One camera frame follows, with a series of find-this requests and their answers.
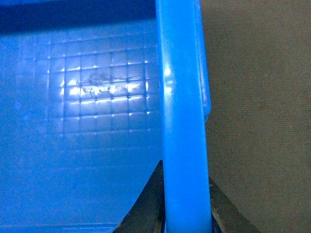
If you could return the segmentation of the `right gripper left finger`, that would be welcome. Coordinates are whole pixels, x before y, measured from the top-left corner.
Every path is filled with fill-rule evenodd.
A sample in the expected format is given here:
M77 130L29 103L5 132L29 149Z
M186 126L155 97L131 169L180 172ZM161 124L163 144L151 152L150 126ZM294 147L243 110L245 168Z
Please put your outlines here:
M165 220L163 161L160 160L136 202L114 232L163 233Z

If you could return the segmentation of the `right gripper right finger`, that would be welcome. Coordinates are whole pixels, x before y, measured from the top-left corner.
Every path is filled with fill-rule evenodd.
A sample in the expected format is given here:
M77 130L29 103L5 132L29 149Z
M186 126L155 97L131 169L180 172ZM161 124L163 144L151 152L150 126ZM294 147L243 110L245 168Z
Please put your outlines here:
M212 178L209 178L209 188L214 233L260 233L260 230L239 212Z

